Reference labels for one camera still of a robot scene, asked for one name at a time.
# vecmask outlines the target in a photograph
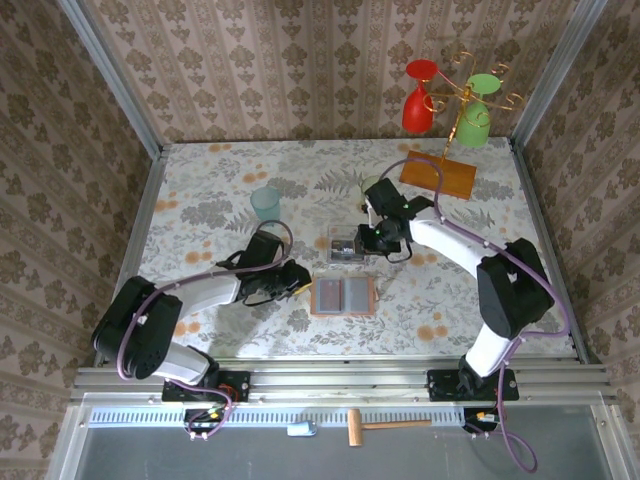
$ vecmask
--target gray floor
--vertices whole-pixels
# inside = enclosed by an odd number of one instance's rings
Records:
[[[191,442],[177,428],[91,429],[76,480],[326,480],[611,478],[590,410],[511,408],[509,426],[534,447],[535,477],[511,462],[501,438],[470,440],[458,428],[365,432],[346,428],[289,438],[281,428],[227,428]]]

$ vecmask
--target blue object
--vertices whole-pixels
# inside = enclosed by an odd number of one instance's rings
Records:
[[[280,220],[280,192],[273,187],[261,187],[251,194],[251,206],[262,221]]]

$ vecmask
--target table surface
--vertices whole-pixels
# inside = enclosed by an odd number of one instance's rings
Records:
[[[364,266],[328,265],[330,225],[366,223],[359,210],[360,182],[406,157],[409,149],[438,155],[444,139],[327,140],[185,144],[171,147],[140,274],[175,280],[210,268],[243,249],[258,219],[249,197],[277,188],[281,220],[293,230],[292,257],[314,274],[370,275],[379,294],[372,317],[309,315],[310,293],[247,308],[227,305],[181,320],[174,340],[215,357],[273,358],[317,355],[462,355],[482,325],[476,282],[438,252],[414,247],[398,265],[369,258]],[[494,240],[539,242],[505,138],[480,149],[454,143],[449,158],[478,167],[471,200],[441,197],[444,213]],[[431,193],[398,181],[412,198]],[[559,329],[554,307],[536,327]],[[570,338],[534,339],[519,350],[575,356]]]

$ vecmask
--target hammer head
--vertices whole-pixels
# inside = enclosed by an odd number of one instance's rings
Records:
[[[362,446],[362,415],[360,410],[352,408],[347,413],[347,429],[349,430],[349,446]]]

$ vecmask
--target hammer handle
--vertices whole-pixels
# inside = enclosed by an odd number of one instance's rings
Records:
[[[363,423],[363,430],[380,430],[382,428],[429,427],[431,420],[409,420],[406,422]]]

